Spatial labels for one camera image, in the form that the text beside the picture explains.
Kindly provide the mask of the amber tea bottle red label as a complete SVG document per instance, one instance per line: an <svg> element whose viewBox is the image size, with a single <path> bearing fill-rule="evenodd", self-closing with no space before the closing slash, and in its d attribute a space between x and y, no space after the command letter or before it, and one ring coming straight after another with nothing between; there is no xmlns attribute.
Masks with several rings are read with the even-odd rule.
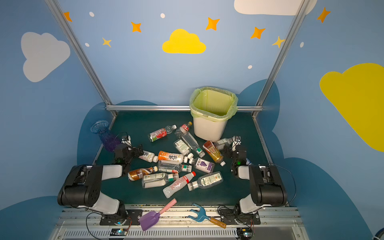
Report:
<svg viewBox="0 0 384 240"><path fill-rule="evenodd" d="M209 156L214 160L215 163L221 165L222 167L226 164L224 161L224 156L214 145L212 141L206 141L203 144L204 150L209 154Z"/></svg>

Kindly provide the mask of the clear bottle white green label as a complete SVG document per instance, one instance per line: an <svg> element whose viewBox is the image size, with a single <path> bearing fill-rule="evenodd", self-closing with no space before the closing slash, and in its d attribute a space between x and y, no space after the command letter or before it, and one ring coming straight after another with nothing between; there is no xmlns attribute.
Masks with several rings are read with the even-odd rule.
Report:
<svg viewBox="0 0 384 240"><path fill-rule="evenodd" d="M151 174L144 176L142 179L142 187L144 189L149 188L157 188L165 186L167 183L174 182L179 178L178 173L167 174L167 173L159 173L159 174Z"/></svg>

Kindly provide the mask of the white bottle red cap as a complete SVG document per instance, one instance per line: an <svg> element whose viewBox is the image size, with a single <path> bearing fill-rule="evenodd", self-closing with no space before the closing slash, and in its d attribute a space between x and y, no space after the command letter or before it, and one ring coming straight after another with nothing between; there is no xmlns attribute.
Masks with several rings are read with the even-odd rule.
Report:
<svg viewBox="0 0 384 240"><path fill-rule="evenodd" d="M174 193L185 187L196 176L196 172L188 173L181 178L177 179L170 186L163 189L163 193L167 199L169 199Z"/></svg>

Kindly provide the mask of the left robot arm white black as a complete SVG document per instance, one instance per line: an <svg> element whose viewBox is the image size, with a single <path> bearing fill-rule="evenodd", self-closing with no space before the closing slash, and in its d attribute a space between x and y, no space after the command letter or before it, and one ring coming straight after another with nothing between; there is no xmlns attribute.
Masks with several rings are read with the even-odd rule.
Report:
<svg viewBox="0 0 384 240"><path fill-rule="evenodd" d="M124 225L128 219L123 201L102 193L102 181L128 174L133 159L144 154L143 146L125 143L115 148L113 165L78 165L72 167L58 194L60 206L90 209L101 214L106 225Z"/></svg>

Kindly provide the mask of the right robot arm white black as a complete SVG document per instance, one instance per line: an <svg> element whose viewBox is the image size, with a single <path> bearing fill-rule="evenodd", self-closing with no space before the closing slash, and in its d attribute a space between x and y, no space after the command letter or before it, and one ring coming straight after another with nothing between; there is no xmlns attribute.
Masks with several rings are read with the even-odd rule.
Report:
<svg viewBox="0 0 384 240"><path fill-rule="evenodd" d="M239 209L251 214L265 207L280 207L288 203L288 195L275 165L254 165L241 145L225 146L223 155L232 159L231 172L249 181L250 194L240 199Z"/></svg>

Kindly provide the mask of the white trash bin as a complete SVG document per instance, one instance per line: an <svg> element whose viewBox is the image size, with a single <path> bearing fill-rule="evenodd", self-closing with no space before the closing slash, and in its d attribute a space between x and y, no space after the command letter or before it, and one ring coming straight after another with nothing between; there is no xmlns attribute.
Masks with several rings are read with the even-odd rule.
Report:
<svg viewBox="0 0 384 240"><path fill-rule="evenodd" d="M216 142L222 138L227 122L231 118L217 114L191 113L191 115L193 117L196 137L212 142Z"/></svg>

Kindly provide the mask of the orange white bottle left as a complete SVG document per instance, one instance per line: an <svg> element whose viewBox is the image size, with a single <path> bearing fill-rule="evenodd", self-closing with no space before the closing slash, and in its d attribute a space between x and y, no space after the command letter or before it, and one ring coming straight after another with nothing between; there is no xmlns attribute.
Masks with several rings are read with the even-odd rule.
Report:
<svg viewBox="0 0 384 240"><path fill-rule="evenodd" d="M139 156L141 160L144 160L149 163L157 163L158 162L158 156L156 156L152 152L143 151L143 154Z"/></svg>

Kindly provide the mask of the clear bottle red green label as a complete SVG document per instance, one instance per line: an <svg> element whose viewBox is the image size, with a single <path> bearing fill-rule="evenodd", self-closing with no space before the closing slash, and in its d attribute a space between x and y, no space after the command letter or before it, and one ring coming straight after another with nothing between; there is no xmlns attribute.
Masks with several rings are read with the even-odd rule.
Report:
<svg viewBox="0 0 384 240"><path fill-rule="evenodd" d="M165 172L165 173L181 173L181 172L191 173L192 172L192 166L183 165L179 162L174 162L174 161L166 161L166 160L158 161L157 167L160 172Z"/></svg>

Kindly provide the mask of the clear bottle green cap band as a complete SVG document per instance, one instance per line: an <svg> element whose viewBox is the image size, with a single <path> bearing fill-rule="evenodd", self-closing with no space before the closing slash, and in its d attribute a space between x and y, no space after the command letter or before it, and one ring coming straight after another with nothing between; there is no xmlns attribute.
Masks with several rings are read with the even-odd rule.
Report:
<svg viewBox="0 0 384 240"><path fill-rule="evenodd" d="M197 153L200 158L205 156L205 152L202 150L197 140L192 136L190 132L186 132L182 135L182 140Z"/></svg>

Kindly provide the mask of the right circuit board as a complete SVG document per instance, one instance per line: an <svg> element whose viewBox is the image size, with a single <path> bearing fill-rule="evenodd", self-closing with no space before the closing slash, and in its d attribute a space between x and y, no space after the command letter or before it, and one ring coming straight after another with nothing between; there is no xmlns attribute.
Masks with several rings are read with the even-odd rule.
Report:
<svg viewBox="0 0 384 240"><path fill-rule="evenodd" d="M253 237L253 230L251 228L237 228L237 240L250 240Z"/></svg>

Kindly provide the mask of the circuit board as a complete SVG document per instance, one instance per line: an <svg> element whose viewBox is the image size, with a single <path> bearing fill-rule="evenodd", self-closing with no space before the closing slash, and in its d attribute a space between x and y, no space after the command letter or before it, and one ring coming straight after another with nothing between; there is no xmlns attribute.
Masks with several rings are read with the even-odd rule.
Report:
<svg viewBox="0 0 384 240"><path fill-rule="evenodd" d="M237 240L250 240L253 237L253 230L251 228L237 228Z"/></svg>
<svg viewBox="0 0 384 240"><path fill-rule="evenodd" d="M128 234L128 229L112 229L110 232L111 237L125 237Z"/></svg>

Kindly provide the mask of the left circuit board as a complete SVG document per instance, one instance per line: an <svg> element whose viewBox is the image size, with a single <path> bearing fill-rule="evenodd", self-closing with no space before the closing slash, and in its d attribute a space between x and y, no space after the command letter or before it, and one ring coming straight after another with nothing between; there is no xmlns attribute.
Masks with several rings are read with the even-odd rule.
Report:
<svg viewBox="0 0 384 240"><path fill-rule="evenodd" d="M125 237L128 234L128 229L112 229L110 232L111 237Z"/></svg>

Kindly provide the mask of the aluminium frame rear rail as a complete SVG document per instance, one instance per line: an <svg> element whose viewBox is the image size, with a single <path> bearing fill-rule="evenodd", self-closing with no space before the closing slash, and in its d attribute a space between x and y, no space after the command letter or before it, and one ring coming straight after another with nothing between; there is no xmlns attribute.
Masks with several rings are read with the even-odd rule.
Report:
<svg viewBox="0 0 384 240"><path fill-rule="evenodd" d="M155 111L155 112L187 112L189 106L157 106L157 105L106 105L107 111ZM260 112L262 106L238 106L238 112Z"/></svg>

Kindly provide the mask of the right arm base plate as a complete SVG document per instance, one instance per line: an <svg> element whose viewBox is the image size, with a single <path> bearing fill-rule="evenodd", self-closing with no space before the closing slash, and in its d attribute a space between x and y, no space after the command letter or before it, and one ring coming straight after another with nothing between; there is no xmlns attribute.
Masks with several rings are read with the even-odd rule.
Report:
<svg viewBox="0 0 384 240"><path fill-rule="evenodd" d="M260 225L260 216L258 213L255 214L244 214L240 208L220 205L217 208L217 212L222 222L227 225Z"/></svg>

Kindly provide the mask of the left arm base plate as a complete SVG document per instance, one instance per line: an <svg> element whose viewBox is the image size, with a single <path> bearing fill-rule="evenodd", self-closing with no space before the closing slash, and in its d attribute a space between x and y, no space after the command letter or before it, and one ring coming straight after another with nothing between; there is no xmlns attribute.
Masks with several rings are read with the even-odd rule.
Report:
<svg viewBox="0 0 384 240"><path fill-rule="evenodd" d="M143 211L140 209L127 209L126 213L121 216L117 214L103 215L100 226L138 226L142 215Z"/></svg>

